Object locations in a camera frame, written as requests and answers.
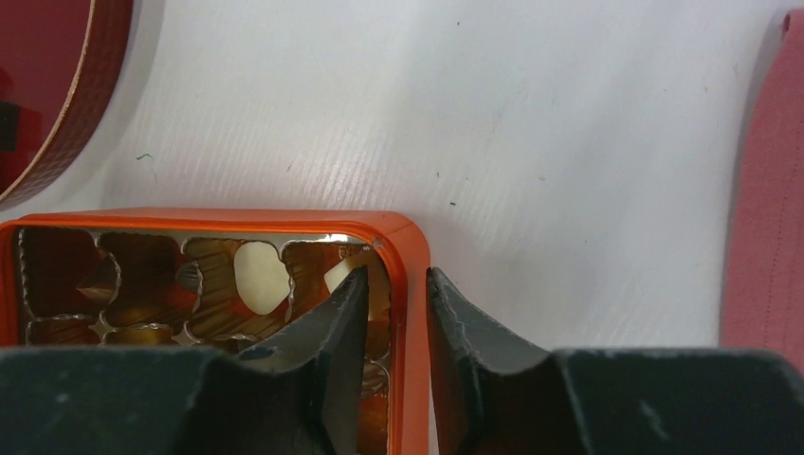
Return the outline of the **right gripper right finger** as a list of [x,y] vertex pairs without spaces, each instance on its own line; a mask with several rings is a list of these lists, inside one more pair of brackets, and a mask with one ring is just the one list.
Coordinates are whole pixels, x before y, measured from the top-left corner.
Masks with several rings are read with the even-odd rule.
[[799,454],[803,379],[741,349],[556,349],[427,272],[443,454]]

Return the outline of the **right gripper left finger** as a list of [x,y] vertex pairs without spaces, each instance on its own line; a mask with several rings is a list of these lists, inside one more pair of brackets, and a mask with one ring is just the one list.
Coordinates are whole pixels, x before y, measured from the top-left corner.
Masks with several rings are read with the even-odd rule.
[[238,355],[210,347],[6,348],[5,454],[353,454],[368,271]]

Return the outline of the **white rounded chocolate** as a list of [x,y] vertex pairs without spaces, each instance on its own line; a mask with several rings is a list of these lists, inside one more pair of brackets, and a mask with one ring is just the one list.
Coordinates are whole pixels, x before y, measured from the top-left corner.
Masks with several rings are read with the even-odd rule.
[[290,294],[289,274],[270,243],[243,243],[235,252],[233,271],[240,299],[256,315],[272,313]]

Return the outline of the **white square chocolate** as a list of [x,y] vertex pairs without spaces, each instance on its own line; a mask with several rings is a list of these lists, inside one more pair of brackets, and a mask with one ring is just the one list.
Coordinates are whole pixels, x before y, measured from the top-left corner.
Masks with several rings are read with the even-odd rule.
[[362,266],[367,267],[369,279],[368,319],[380,319],[391,306],[391,285],[385,265],[375,251],[363,250],[341,260],[324,274],[324,282],[333,292],[355,268]]

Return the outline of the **orange compartment chocolate box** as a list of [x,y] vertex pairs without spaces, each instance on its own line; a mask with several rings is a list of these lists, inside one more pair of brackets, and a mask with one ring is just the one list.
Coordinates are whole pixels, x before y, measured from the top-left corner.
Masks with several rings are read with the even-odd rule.
[[[247,242],[276,247],[290,294],[259,316],[240,299],[233,258]],[[420,228],[387,211],[106,209],[34,214],[1,227],[1,353],[6,348],[210,347],[230,355],[273,336],[327,300],[324,274],[373,250],[389,275],[390,308],[369,320],[356,452],[429,450],[429,352]],[[104,256],[119,291],[97,305],[76,290]],[[198,263],[196,295],[174,280]]]

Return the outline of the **dark ribbed chocolate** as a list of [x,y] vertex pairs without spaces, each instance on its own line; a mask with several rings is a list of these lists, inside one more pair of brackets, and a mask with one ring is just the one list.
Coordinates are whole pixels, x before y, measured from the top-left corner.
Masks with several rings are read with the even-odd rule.
[[174,280],[181,288],[196,295],[203,290],[203,274],[195,261],[180,265],[175,272]]

